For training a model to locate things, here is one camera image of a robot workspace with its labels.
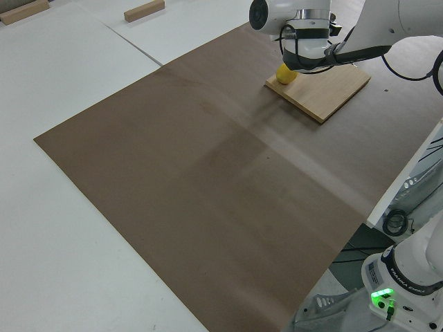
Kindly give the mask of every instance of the green indicator light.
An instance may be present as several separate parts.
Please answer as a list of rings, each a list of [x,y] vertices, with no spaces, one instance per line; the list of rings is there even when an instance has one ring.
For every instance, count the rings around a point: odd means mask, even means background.
[[[391,289],[391,288],[387,288],[387,289],[379,290],[378,292],[373,292],[373,293],[371,294],[371,297],[372,297],[372,298],[376,298],[376,297],[378,297],[378,296],[383,296],[383,295],[386,295],[386,294],[391,294],[391,293],[393,293],[393,292],[394,292],[393,289]]]

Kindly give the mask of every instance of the brown mat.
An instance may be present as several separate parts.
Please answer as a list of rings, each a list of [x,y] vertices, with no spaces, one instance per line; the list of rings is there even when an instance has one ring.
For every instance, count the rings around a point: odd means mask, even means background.
[[[35,139],[211,332],[286,325],[442,116],[377,60],[320,126],[280,63],[243,26]]]

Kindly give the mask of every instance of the lemon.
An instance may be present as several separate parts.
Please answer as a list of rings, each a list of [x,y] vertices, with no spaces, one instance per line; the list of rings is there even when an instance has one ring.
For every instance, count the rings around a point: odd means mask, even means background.
[[[278,67],[277,73],[275,74],[277,81],[279,81],[281,84],[291,83],[295,80],[297,75],[298,72],[292,71],[286,66],[286,64],[282,64],[280,67]]]

